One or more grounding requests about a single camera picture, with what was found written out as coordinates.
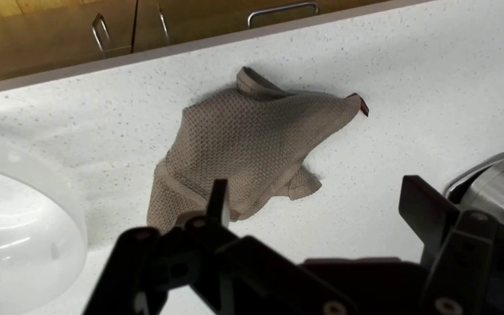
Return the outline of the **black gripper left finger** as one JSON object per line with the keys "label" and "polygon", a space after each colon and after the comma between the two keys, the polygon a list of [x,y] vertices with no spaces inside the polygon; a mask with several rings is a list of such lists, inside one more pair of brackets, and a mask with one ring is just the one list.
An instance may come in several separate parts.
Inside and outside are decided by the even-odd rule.
{"label": "black gripper left finger", "polygon": [[175,227],[180,251],[173,274],[231,274],[236,269],[235,246],[240,236],[228,227],[229,183],[215,180],[203,211],[186,215]]}

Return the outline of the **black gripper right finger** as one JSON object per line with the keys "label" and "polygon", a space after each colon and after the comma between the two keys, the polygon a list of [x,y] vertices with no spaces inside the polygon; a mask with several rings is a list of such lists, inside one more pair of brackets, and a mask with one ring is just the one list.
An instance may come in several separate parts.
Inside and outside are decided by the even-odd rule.
{"label": "black gripper right finger", "polygon": [[399,213],[424,243],[427,315],[480,315],[494,264],[497,220],[459,209],[418,174],[401,183]]}

